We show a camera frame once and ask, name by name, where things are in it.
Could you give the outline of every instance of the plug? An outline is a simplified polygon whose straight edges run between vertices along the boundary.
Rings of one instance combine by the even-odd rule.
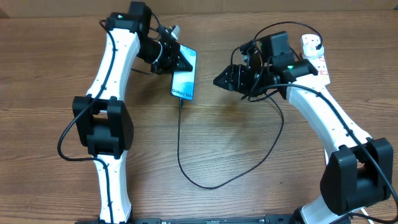
[[[325,53],[325,48],[321,45],[319,36],[315,34],[305,34],[301,38],[302,55],[304,59],[319,58]]]
[[[314,59],[321,57],[325,53],[325,48],[323,46],[317,50],[318,44],[305,44],[303,46],[303,58],[305,59]]]

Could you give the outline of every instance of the white cable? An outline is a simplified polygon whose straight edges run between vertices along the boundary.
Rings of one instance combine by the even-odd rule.
[[[365,211],[365,208],[361,208],[361,211],[362,211],[362,213],[363,213],[364,215],[369,216],[368,213]]]

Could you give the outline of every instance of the black bracket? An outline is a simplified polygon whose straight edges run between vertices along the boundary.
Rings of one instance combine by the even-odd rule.
[[[78,116],[92,101],[91,95],[76,96],[73,100],[73,114]],[[95,114],[106,111],[108,118],[95,118]],[[93,156],[113,155],[120,159],[129,150],[134,135],[134,126],[123,101],[111,97],[110,100],[97,100],[90,110],[86,110],[76,122],[80,142]]]
[[[148,36],[151,16],[152,11],[144,2],[132,1],[129,13],[112,12],[106,19],[106,27],[109,30],[128,29],[142,38]]]
[[[389,142],[385,138],[369,138],[364,147],[391,182],[394,150]],[[357,168],[357,159],[364,164],[360,168]],[[391,194],[380,174],[358,146],[340,146],[339,151],[332,153],[320,188],[326,205],[337,215],[387,200]]]

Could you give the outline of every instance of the wood grain surface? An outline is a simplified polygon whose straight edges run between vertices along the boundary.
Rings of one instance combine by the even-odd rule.
[[[72,100],[90,87],[104,50],[99,17],[0,20],[0,223],[73,223],[95,219],[100,194],[92,162],[58,157],[59,135],[72,119]],[[180,42],[198,52],[195,99],[182,118],[182,164],[207,186],[257,164],[280,128],[270,101],[248,103],[213,86],[231,51],[279,21],[300,21],[324,38],[332,84],[345,111],[374,138],[398,148],[398,12],[273,12],[160,16],[182,28]],[[287,30],[292,47],[310,31]],[[235,62],[241,63],[240,55]],[[137,59],[134,67],[148,70]],[[268,160],[218,190],[203,190],[178,169],[178,100],[170,75],[131,73],[126,104],[135,125],[127,160],[128,192],[135,218],[258,217],[292,213],[320,193],[322,145],[302,115],[280,96],[285,127]],[[70,157],[86,157],[73,128],[63,145]],[[398,163],[394,164],[398,188]],[[368,208],[392,218],[390,199]],[[355,223],[366,223],[355,219]]]

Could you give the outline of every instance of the wooden table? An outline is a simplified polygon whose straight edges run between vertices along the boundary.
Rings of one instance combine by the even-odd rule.
[[[63,161],[56,150],[73,118],[73,97],[85,95],[101,62],[105,34],[99,19],[0,20],[0,223],[73,223],[95,219],[100,212],[93,163]],[[228,65],[232,49],[279,21],[300,21],[319,30],[331,75],[328,89],[358,125],[398,148],[398,12],[179,15],[160,16],[160,21],[180,25],[180,42],[198,52],[195,100],[183,110],[181,149],[182,164],[198,183],[214,186],[240,174],[272,145],[280,128],[272,103],[240,101],[240,94],[214,86],[213,79]],[[263,34],[280,30],[288,31],[296,50],[300,36],[310,33],[283,25]],[[241,63],[238,54],[235,60]],[[134,67],[149,69],[140,59]],[[218,190],[189,183],[177,164],[178,100],[169,91],[170,75],[132,73],[127,86],[126,104],[135,125],[127,182],[135,218],[292,213],[319,195],[322,146],[302,115],[280,96],[275,99],[285,127],[263,165]],[[63,150],[71,157],[87,156],[76,128]],[[392,218],[396,208],[388,200],[368,212]]]

